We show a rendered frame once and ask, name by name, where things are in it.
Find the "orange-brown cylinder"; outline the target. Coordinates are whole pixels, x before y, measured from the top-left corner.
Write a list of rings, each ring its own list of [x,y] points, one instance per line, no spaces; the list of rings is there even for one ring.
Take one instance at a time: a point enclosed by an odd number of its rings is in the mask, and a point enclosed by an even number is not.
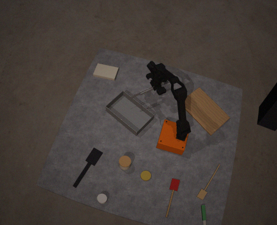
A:
[[[131,159],[128,156],[122,156],[119,159],[119,167],[122,170],[128,170],[130,168],[131,165]]]

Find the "red spatula with wooden handle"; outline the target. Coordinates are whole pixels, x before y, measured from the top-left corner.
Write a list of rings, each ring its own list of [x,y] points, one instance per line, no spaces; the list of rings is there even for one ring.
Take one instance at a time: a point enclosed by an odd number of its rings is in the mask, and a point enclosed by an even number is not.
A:
[[[171,205],[171,201],[172,201],[173,192],[178,190],[179,182],[180,182],[180,180],[177,180],[177,179],[173,179],[173,178],[172,178],[171,186],[170,186],[170,188],[169,188],[170,190],[172,190],[172,195],[171,195],[171,198],[170,198],[170,201],[169,201],[169,205],[168,205],[166,217],[167,217],[168,212],[169,212],[169,209],[170,209],[170,205]]]

